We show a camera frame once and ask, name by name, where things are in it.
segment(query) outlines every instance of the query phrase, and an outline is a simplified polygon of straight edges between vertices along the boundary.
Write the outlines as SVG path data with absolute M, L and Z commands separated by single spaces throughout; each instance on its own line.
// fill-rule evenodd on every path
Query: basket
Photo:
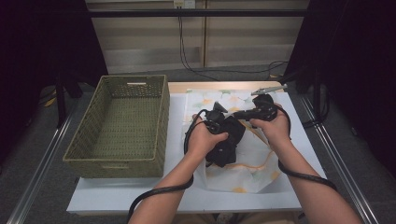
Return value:
M 64 162 L 85 178 L 163 176 L 169 101 L 166 76 L 101 77 Z

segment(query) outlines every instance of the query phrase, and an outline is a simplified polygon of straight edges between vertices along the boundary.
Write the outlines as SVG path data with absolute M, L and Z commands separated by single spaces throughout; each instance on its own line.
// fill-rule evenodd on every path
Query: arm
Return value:
M 262 129 L 271 149 L 288 170 L 319 176 L 290 141 L 288 122 L 282 112 L 278 111 L 271 122 L 251 119 L 250 123 Z M 349 204 L 332 188 L 291 176 L 289 180 L 310 223 L 361 223 Z
M 184 158 L 154 188 L 171 187 L 188 182 L 206 154 L 216 143 L 227 137 L 227 133 L 214 135 L 203 123 L 198 124 L 191 134 L 189 150 Z M 128 223 L 171 223 L 183 194 L 184 190 L 181 190 L 148 197 L 137 206 Z

